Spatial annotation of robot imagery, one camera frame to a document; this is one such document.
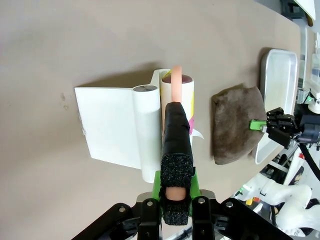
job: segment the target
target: beige table surface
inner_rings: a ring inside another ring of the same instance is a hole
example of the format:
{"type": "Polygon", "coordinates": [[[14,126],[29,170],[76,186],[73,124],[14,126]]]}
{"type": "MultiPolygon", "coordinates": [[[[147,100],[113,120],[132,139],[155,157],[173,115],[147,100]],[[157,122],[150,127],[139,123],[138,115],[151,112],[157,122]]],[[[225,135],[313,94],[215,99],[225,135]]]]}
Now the beige table surface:
{"type": "Polygon", "coordinates": [[[150,80],[175,64],[196,81],[200,187],[226,199],[267,161],[214,164],[210,98],[257,85],[266,48],[299,56],[299,39],[297,25],[252,0],[1,1],[0,239],[68,240],[113,204],[151,191],[139,170],[90,158],[74,87],[150,80]]]}

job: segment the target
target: white plastic container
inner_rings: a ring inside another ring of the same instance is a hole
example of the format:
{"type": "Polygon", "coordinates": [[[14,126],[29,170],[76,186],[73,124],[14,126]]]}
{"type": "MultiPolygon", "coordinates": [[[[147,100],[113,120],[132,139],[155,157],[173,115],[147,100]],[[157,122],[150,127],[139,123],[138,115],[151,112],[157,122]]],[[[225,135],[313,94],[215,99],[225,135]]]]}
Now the white plastic container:
{"type": "Polygon", "coordinates": [[[320,84],[320,54],[312,54],[311,80],[320,84]]]}
{"type": "MultiPolygon", "coordinates": [[[[285,114],[293,113],[297,85],[298,60],[294,52],[272,49],[261,60],[260,92],[266,111],[283,108],[285,114]]],[[[252,150],[255,163],[262,163],[280,145],[265,133],[252,150]]]]}

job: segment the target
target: brown cloth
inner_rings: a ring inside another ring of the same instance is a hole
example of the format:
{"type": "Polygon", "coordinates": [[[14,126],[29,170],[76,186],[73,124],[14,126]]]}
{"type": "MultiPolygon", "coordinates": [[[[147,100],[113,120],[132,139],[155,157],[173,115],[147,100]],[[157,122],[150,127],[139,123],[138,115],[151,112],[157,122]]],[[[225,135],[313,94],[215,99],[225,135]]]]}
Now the brown cloth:
{"type": "Polygon", "coordinates": [[[250,121],[267,119],[259,89],[242,85],[226,89],[212,97],[212,109],[215,164],[229,164],[248,155],[264,135],[250,130],[250,121]]]}

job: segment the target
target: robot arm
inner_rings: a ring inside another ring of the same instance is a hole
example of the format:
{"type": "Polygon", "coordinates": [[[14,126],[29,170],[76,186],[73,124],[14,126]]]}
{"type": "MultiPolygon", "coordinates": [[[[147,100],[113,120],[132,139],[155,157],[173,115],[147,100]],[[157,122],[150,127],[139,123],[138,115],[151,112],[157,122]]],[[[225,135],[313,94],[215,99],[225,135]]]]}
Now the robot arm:
{"type": "MultiPolygon", "coordinates": [[[[232,240],[292,238],[235,198],[218,203],[213,192],[201,190],[192,202],[192,239],[215,240],[214,229],[232,240]]],[[[160,203],[144,193],[133,207],[117,203],[72,240],[162,240],[160,203]]]]}
{"type": "Polygon", "coordinates": [[[242,195],[237,196],[239,200],[246,201],[256,197],[271,206],[284,203],[276,217],[276,224],[281,229],[312,228],[320,231],[320,205],[306,209],[312,195],[309,186],[304,184],[285,186],[261,173],[245,185],[242,195]]]}
{"type": "Polygon", "coordinates": [[[249,127],[251,130],[268,133],[271,140],[286,149],[292,141],[299,143],[306,162],[320,181],[320,170],[306,147],[307,144],[317,144],[317,149],[320,149],[320,114],[311,111],[309,106],[310,104],[297,104],[294,116],[284,114],[284,110],[278,107],[266,113],[267,121],[252,120],[249,127]]]}

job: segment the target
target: paper towel roll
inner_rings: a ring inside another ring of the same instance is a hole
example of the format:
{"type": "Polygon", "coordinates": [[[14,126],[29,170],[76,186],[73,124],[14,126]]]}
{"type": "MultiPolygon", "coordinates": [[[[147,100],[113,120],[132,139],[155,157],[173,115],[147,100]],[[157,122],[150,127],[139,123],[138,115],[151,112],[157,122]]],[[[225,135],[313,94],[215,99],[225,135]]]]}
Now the paper towel roll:
{"type": "Polygon", "coordinates": [[[162,151],[160,91],[153,85],[136,86],[132,98],[142,178],[153,183],[162,151]]]}
{"type": "MultiPolygon", "coordinates": [[[[171,83],[160,81],[160,97],[161,97],[161,111],[162,111],[162,130],[165,123],[166,105],[171,103],[171,83]]],[[[190,125],[190,142],[192,143],[192,133],[194,130],[194,96],[195,96],[195,82],[192,78],[183,75],[181,87],[181,104],[183,106],[186,118],[190,125]]]]}

